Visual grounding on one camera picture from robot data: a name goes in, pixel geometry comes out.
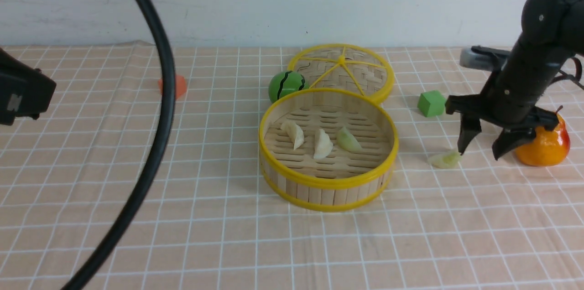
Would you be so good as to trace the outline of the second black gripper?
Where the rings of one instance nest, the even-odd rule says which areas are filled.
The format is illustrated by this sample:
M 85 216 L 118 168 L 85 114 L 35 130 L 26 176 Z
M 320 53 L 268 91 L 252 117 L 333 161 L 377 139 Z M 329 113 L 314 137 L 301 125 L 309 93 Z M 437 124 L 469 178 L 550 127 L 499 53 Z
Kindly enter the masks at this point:
M 458 153 L 463 155 L 482 132 L 482 122 L 502 128 L 492 145 L 494 159 L 520 146 L 532 143 L 536 138 L 534 128 L 553 130 L 559 118 L 553 111 L 541 109 L 537 103 L 550 84 L 558 78 L 559 68 L 505 67 L 494 71 L 478 94 L 449 95 L 447 114 L 460 116 Z

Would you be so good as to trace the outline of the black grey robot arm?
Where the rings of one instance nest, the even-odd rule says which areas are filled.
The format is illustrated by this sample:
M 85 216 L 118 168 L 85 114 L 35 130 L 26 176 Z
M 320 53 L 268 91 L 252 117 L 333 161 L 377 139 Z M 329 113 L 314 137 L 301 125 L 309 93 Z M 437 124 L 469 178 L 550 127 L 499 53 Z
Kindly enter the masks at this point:
M 48 110 L 57 83 L 0 50 L 0 123 L 11 126 L 16 118 L 37 120 Z

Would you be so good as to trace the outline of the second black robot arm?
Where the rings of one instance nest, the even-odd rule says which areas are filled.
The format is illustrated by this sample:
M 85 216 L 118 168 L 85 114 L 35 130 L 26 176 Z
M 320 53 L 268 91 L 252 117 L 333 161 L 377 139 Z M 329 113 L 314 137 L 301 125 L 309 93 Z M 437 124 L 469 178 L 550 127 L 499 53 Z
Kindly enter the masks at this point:
M 478 94 L 449 95 L 447 114 L 459 113 L 458 152 L 463 154 L 482 131 L 482 120 L 502 128 L 492 145 L 495 159 L 536 138 L 536 128 L 551 131 L 555 112 L 537 107 L 547 88 L 561 80 L 578 83 L 562 71 L 568 59 L 582 55 L 583 0 L 527 0 L 521 34 L 511 51 L 472 46 L 461 51 L 459 64 L 490 72 Z

